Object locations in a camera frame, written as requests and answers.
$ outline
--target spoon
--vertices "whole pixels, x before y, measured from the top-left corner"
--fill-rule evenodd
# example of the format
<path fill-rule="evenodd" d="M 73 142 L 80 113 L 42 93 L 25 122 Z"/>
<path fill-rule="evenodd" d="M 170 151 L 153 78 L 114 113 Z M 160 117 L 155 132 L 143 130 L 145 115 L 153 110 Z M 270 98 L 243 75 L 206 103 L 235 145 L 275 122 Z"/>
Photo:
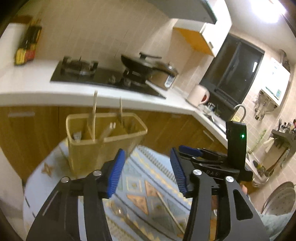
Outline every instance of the spoon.
<path fill-rule="evenodd" d="M 111 202 L 111 209 L 113 211 L 113 213 L 120 217 L 123 218 L 123 220 L 125 221 L 125 223 L 144 241 L 150 241 L 150 239 L 142 233 L 142 231 L 136 226 L 134 225 L 134 223 L 128 218 L 127 212 L 126 212 L 126 208 L 116 204 L 115 202 Z"/>

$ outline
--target beige plastic container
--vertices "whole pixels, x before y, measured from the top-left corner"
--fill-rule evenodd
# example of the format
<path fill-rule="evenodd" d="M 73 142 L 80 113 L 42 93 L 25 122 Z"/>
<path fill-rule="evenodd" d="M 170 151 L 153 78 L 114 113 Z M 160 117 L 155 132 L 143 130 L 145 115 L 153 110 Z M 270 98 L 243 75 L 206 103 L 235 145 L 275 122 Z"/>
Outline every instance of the beige plastic container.
<path fill-rule="evenodd" d="M 113 160 L 119 148 L 125 150 L 126 158 L 147 134 L 147 127 L 134 113 L 122 113 L 124 125 L 118 121 L 116 113 L 96 113 L 95 141 L 74 140 L 73 134 L 83 131 L 89 114 L 68 115 L 66 131 L 69 146 L 69 165 L 76 177 L 86 176 L 94 170 L 101 169 L 106 161 Z M 116 123 L 108 137 L 102 138 L 102 133 Z"/>

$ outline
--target silver screw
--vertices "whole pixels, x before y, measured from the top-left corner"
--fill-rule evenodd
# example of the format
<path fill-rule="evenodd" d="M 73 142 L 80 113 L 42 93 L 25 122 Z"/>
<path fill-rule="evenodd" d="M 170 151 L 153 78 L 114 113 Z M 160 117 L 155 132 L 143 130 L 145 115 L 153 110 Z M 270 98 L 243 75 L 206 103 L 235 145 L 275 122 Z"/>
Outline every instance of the silver screw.
<path fill-rule="evenodd" d="M 95 171 L 93 171 L 93 175 L 95 177 L 98 177 L 98 176 L 102 175 L 102 172 L 100 170 L 95 170 Z"/>
<path fill-rule="evenodd" d="M 195 169 L 195 170 L 193 170 L 192 172 L 193 172 L 193 174 L 196 175 L 196 176 L 200 176 L 200 175 L 202 174 L 202 171 L 199 170 L 199 169 Z"/>
<path fill-rule="evenodd" d="M 70 181 L 70 178 L 69 177 L 62 177 L 62 179 L 61 179 L 61 182 L 62 183 L 67 183 L 69 181 Z"/>
<path fill-rule="evenodd" d="M 227 176 L 227 177 L 226 177 L 226 181 L 229 182 L 229 183 L 233 183 L 234 178 L 231 177 L 231 176 Z"/>

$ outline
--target ceiling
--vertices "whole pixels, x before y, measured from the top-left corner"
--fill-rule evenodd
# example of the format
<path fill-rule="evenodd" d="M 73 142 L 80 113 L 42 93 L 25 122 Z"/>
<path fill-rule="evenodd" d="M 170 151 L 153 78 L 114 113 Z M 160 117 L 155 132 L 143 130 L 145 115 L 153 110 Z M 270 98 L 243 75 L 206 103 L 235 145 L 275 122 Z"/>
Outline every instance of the ceiling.
<path fill-rule="evenodd" d="M 283 49 L 287 53 L 290 64 L 294 65 L 296 63 L 296 38 L 290 27 L 282 16 L 279 16 L 276 23 L 262 20 L 253 11 L 254 1 L 258 0 L 225 0 L 233 26 L 261 40 L 275 51 Z"/>

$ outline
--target pan handle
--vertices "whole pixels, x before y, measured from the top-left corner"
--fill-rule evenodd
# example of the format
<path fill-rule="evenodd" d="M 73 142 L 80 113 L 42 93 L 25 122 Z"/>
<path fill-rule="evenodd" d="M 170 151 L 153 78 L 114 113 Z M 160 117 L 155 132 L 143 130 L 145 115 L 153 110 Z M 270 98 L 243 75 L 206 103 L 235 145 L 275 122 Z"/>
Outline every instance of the pan handle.
<path fill-rule="evenodd" d="M 140 55 L 140 59 L 146 59 L 146 57 L 149 57 L 149 58 L 158 58 L 158 59 L 161 59 L 162 58 L 160 56 L 153 56 L 153 55 L 145 54 L 143 52 L 140 52 L 139 55 Z"/>

